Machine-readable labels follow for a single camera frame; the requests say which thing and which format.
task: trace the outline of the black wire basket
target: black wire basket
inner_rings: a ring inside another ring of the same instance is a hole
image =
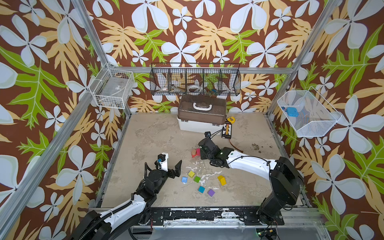
[[[152,95],[216,95],[240,94],[241,75],[234,64],[201,64],[199,67],[171,67],[169,63],[151,63]]]

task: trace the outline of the yellow block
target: yellow block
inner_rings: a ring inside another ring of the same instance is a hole
[[[230,122],[230,123],[234,123],[235,122],[235,118],[234,117],[229,117],[227,118],[227,120]]]
[[[190,171],[190,172],[188,173],[188,175],[189,175],[190,177],[193,177],[193,176],[195,175],[195,173],[192,172],[192,171]]]
[[[218,178],[218,180],[220,181],[220,183],[221,183],[221,185],[222,186],[224,186],[225,184],[227,184],[227,182],[225,181],[225,177],[223,177],[223,176],[218,176],[217,177]]]

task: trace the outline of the brown lid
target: brown lid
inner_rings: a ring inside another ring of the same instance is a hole
[[[201,95],[184,95],[179,104],[178,118],[197,122],[224,124],[226,101]]]

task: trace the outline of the concrete floor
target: concrete floor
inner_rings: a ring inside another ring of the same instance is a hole
[[[244,153],[265,159],[278,159],[280,152],[262,113],[232,114],[231,142]],[[168,168],[174,169],[182,159],[180,178],[169,178],[164,184],[153,207],[202,207],[202,206],[248,206],[260,205],[271,192],[270,183],[255,174],[239,169],[217,168],[209,160],[192,158],[191,150],[198,148],[203,133],[182,131],[176,114],[134,114],[129,123],[120,153],[112,172],[102,207],[115,207],[131,197],[143,179],[144,162],[154,169],[157,155],[169,154]],[[220,148],[232,147],[219,134],[212,138]],[[188,177],[188,183],[181,182],[192,170],[201,177],[196,183]],[[227,184],[221,186],[217,177],[223,175]],[[199,186],[205,192],[198,192]],[[209,189],[215,191],[210,197]]]

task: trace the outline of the teal block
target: teal block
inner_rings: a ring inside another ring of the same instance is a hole
[[[204,190],[205,190],[204,187],[202,187],[202,186],[199,187],[199,192],[204,193]]]

